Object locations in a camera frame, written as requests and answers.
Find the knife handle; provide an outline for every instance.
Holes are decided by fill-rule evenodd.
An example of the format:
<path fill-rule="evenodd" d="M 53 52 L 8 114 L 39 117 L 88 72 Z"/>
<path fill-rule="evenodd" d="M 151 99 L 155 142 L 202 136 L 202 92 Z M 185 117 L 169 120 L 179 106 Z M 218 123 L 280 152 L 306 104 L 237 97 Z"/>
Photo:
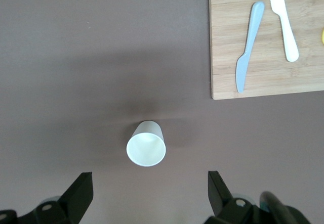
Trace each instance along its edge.
<path fill-rule="evenodd" d="M 251 9 L 251 15 L 250 15 L 247 43 L 245 46 L 246 53 L 251 53 L 252 51 L 252 47 L 254 44 L 255 37 L 257 36 L 257 32 L 261 23 L 263 12 L 264 12 L 263 1 L 258 1 L 253 4 Z"/>
<path fill-rule="evenodd" d="M 297 61 L 299 52 L 287 13 L 280 16 L 285 54 L 289 62 Z"/>

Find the brown table surface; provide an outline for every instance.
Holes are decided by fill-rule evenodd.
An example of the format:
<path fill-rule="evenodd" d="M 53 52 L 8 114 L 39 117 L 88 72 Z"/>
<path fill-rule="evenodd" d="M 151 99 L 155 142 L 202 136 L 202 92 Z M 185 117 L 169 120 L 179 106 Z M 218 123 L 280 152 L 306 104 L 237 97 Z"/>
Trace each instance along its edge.
<path fill-rule="evenodd" d="M 0 0 L 0 210 L 23 215 L 92 171 L 81 224 L 204 223 L 218 170 L 232 193 L 258 202 L 270 190 L 322 223 L 324 92 L 214 101 L 208 10 Z M 167 153 L 144 168 L 126 144 L 147 119 Z"/>

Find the wooden cutting board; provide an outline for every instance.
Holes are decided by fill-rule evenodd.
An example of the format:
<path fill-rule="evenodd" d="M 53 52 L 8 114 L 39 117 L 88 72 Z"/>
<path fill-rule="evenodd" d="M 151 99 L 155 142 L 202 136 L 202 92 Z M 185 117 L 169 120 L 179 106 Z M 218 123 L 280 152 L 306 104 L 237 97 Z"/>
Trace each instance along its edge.
<path fill-rule="evenodd" d="M 265 10 L 253 46 L 245 90 L 238 93 L 235 69 L 245 49 L 251 7 Z M 299 48 L 299 59 L 288 62 L 279 16 L 270 0 L 210 0 L 212 97 L 245 98 L 324 90 L 324 0 L 285 0 Z"/>

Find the cup rim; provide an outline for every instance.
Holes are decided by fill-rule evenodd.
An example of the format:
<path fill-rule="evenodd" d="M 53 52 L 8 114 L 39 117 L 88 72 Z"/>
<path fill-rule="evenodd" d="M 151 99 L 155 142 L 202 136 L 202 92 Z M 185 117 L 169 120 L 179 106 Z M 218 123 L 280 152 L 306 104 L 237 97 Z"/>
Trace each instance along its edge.
<path fill-rule="evenodd" d="M 136 137 L 136 136 L 144 135 L 144 134 L 145 134 L 145 135 L 151 135 L 151 136 L 154 136 L 155 138 L 157 138 L 159 144 L 161 144 L 162 147 L 163 147 L 163 153 L 161 154 L 161 157 L 158 158 L 158 160 L 155 161 L 155 162 L 152 163 L 152 164 L 143 164 L 143 163 L 141 163 L 140 161 L 137 161 L 136 159 L 134 159 L 134 157 L 129 153 L 129 145 L 130 145 L 132 139 L 133 139 L 134 137 Z M 165 155 L 166 155 L 166 152 L 167 152 L 167 148 L 166 148 L 166 145 L 165 145 L 165 143 L 164 143 L 164 140 L 161 139 L 161 137 L 159 137 L 158 135 L 156 135 L 156 134 L 154 134 L 154 133 L 150 133 L 150 132 L 141 132 L 141 133 L 138 133 L 138 134 L 132 136 L 132 137 L 129 139 L 129 141 L 128 141 L 128 143 L 127 143 L 127 146 L 126 146 L 126 152 L 127 152 L 127 155 L 128 155 L 128 157 L 129 157 L 129 159 L 130 159 L 132 162 L 134 162 L 135 164 L 137 164 L 137 165 L 139 165 L 139 166 L 142 166 L 142 167 L 152 167 L 152 166 L 157 165 L 158 163 L 160 163 L 160 162 L 164 159 L 164 157 L 165 157 Z"/>

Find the cutting board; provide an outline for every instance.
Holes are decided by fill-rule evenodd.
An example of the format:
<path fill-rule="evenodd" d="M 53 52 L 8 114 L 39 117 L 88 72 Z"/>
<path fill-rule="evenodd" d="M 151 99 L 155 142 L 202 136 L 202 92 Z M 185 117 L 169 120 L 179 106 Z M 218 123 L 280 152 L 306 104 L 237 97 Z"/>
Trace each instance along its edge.
<path fill-rule="evenodd" d="M 265 10 L 253 46 L 245 90 L 238 93 L 235 69 L 245 49 L 251 7 Z M 212 97 L 215 100 L 324 90 L 324 0 L 285 0 L 300 57 L 288 62 L 279 16 L 270 0 L 210 0 Z"/>

